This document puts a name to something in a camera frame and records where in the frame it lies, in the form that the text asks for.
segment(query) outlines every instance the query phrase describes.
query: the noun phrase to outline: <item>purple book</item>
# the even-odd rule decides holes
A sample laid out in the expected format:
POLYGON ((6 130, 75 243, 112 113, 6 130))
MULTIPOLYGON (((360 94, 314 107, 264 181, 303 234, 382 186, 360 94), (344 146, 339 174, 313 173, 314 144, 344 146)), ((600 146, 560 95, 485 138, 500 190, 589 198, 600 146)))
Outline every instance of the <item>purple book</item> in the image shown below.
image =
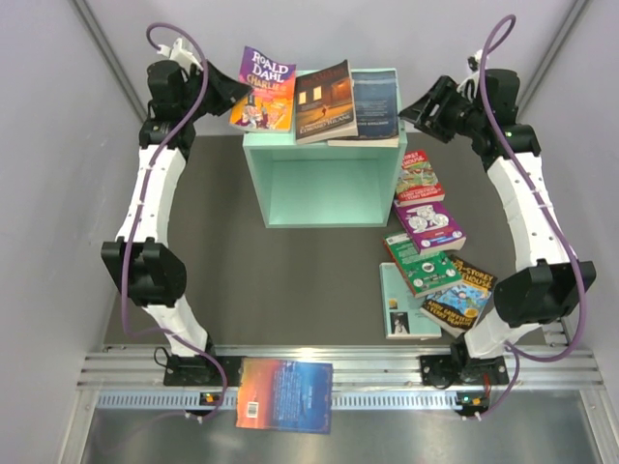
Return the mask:
POLYGON ((421 255, 461 249, 466 241, 456 220, 437 201, 412 206, 394 201, 394 210, 421 255))
POLYGON ((230 124, 243 131, 290 131, 296 68, 296 65, 273 61, 246 46, 239 80, 253 90, 234 105, 230 124))

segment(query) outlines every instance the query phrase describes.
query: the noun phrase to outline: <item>light blue book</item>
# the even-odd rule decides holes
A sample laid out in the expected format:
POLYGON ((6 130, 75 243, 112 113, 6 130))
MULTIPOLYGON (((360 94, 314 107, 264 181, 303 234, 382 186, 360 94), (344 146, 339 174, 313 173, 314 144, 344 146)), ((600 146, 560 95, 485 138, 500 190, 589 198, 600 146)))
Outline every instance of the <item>light blue book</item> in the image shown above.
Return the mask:
POLYGON ((420 310, 426 297, 415 298, 394 263, 380 265, 387 338, 438 338, 441 328, 420 310))

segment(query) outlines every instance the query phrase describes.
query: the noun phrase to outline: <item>green book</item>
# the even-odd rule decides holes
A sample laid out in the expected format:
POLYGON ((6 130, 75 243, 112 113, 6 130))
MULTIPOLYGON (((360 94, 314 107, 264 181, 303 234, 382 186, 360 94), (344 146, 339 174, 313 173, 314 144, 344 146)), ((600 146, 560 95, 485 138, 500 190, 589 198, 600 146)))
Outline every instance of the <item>green book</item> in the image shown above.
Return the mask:
POLYGON ((456 266, 443 251, 421 256, 406 232, 390 234, 383 243, 415 298, 462 282, 456 266))
POLYGON ((385 336, 387 338, 438 338, 441 328, 429 320, 420 307, 425 298, 415 298, 394 263, 383 263, 380 286, 383 293, 385 336))

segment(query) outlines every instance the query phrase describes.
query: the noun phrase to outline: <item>dark brown book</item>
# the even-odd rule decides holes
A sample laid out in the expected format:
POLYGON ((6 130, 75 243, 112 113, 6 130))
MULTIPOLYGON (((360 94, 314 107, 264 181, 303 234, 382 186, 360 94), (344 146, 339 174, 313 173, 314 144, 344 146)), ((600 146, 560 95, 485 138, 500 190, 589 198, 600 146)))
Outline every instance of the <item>dark brown book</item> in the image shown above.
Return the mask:
POLYGON ((298 144, 358 134, 352 85, 348 60, 297 77, 294 94, 298 144))

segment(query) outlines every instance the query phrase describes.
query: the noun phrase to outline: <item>gray mat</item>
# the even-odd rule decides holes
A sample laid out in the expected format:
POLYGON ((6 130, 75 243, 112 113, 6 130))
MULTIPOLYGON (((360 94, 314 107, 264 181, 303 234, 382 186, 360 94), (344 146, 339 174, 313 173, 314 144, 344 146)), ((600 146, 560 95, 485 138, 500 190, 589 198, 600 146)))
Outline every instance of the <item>gray mat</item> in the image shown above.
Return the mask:
MULTIPOLYGON (((512 274, 510 229, 468 141, 443 145, 409 134, 408 149, 427 151, 446 191, 444 204, 468 234, 457 255, 499 278, 512 274)), ((381 239, 400 229, 394 217, 379 228, 266 229, 242 137, 200 137, 176 190, 169 246, 187 266, 195 317, 218 344, 448 344, 448 335, 385 339, 378 265, 390 258, 381 239)), ((131 316, 134 330, 154 325, 133 304, 131 316)), ((105 343, 164 341, 162 335, 125 337, 116 302, 105 343)), ((521 343, 545 342, 537 331, 521 343)))

